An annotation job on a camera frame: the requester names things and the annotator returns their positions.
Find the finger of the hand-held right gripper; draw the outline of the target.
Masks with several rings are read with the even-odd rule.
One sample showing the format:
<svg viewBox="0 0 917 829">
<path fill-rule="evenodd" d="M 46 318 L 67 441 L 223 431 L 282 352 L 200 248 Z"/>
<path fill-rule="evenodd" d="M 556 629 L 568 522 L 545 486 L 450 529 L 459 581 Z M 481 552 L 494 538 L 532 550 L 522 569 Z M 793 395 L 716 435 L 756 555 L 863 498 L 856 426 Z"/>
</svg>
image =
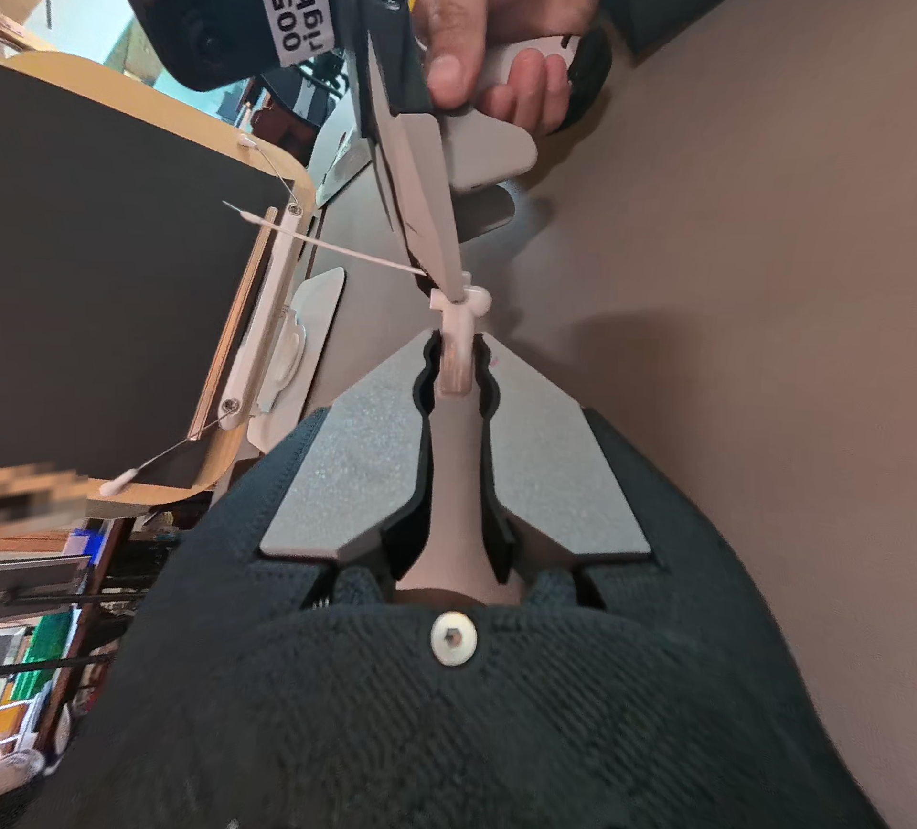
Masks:
<svg viewBox="0 0 917 829">
<path fill-rule="evenodd" d="M 503 186 L 457 195 L 458 242 L 464 244 L 507 225 L 514 213 L 512 194 Z"/>
<path fill-rule="evenodd" d="M 429 113 L 375 112 L 409 261 L 448 301 L 466 299 L 440 127 Z"/>
</svg>

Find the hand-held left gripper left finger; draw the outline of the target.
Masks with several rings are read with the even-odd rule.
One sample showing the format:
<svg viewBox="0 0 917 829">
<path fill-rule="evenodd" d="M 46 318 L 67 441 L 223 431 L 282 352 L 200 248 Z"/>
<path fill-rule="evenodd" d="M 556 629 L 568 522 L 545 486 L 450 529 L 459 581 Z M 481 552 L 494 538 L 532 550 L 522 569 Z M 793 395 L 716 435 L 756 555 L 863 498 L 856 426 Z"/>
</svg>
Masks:
<svg viewBox="0 0 917 829">
<path fill-rule="evenodd" d="M 261 539 L 265 556 L 405 576 L 430 531 L 439 359 L 440 331 L 425 331 L 338 396 Z"/>
</svg>

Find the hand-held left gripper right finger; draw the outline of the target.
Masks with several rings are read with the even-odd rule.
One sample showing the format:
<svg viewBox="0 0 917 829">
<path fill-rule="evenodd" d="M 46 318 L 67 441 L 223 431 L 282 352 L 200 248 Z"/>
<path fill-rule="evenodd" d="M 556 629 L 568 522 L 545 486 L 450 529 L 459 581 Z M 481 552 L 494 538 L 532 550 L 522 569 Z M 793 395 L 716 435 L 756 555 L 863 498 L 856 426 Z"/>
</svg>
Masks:
<svg viewBox="0 0 917 829">
<path fill-rule="evenodd" d="M 498 583 L 649 559 L 579 402 L 489 334 L 477 335 L 477 384 L 482 539 Z"/>
</svg>

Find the white plastic cable tie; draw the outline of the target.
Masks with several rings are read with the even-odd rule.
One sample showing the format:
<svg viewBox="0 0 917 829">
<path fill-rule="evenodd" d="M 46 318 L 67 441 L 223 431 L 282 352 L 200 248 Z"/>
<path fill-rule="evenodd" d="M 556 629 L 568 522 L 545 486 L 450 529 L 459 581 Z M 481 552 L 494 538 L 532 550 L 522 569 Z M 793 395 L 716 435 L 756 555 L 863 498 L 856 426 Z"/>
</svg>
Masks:
<svg viewBox="0 0 917 829">
<path fill-rule="evenodd" d="M 274 233 L 387 269 L 411 273 L 427 280 L 432 278 L 419 267 L 397 263 L 357 250 L 323 242 L 317 237 L 310 237 L 290 229 L 284 229 L 229 202 L 223 201 L 223 204 L 250 224 L 267 228 Z M 449 300 L 448 296 L 437 287 L 432 288 L 429 296 L 430 309 L 441 315 L 439 391 L 444 395 L 456 397 L 468 395 L 471 390 L 472 377 L 475 370 L 474 339 L 477 320 L 487 315 L 492 303 L 490 293 L 483 287 L 472 285 L 469 279 L 463 279 L 462 291 L 463 293 L 458 301 Z"/>
</svg>

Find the silver laptop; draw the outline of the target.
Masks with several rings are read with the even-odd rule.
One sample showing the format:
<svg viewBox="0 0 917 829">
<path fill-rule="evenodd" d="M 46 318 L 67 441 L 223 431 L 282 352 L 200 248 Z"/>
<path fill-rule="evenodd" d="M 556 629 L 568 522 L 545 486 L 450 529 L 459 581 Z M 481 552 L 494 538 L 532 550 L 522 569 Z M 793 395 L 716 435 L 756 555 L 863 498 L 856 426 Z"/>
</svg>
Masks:
<svg viewBox="0 0 917 829">
<path fill-rule="evenodd" d="M 361 136 L 359 129 L 353 128 L 341 138 L 335 158 L 318 187 L 316 207 L 321 209 L 330 204 L 371 163 L 370 142 Z"/>
</svg>

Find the white board stand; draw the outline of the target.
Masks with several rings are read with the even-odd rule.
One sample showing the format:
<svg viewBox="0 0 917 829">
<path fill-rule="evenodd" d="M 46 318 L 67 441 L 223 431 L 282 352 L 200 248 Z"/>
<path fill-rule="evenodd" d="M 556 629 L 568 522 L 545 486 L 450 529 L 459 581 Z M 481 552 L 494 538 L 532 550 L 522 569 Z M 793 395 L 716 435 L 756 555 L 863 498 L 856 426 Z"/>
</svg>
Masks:
<svg viewBox="0 0 917 829">
<path fill-rule="evenodd" d="M 243 427 L 246 440 L 268 453 L 301 420 L 345 287 L 334 268 L 306 278 L 300 256 L 302 208 L 289 203 L 277 230 L 268 230 L 267 268 L 228 364 L 216 420 L 224 431 Z"/>
</svg>

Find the green bin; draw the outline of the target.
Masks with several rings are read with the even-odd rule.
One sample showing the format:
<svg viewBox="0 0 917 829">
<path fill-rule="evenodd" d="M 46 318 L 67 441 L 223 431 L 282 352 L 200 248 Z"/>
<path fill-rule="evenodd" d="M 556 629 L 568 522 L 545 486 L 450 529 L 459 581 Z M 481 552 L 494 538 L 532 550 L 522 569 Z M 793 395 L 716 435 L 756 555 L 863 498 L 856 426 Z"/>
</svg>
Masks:
<svg viewBox="0 0 917 829">
<path fill-rule="evenodd" d="M 75 618 L 78 616 L 74 610 L 42 616 L 32 633 L 24 662 L 36 663 L 63 658 L 69 646 Z M 54 671 L 51 669 L 16 675 L 9 700 L 31 700 L 40 694 L 53 675 Z"/>
</svg>

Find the black board with wooden frame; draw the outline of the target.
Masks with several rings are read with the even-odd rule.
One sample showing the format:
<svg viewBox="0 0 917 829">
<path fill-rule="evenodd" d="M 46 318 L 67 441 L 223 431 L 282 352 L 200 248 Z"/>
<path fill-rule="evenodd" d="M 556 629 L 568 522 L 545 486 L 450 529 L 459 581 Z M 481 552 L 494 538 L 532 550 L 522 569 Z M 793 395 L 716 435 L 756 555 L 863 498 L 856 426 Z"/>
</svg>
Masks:
<svg viewBox="0 0 917 829">
<path fill-rule="evenodd" d="M 244 430 L 217 403 L 303 167 L 75 55 L 2 64 L 2 467 L 154 505 L 210 491 Z"/>
</svg>

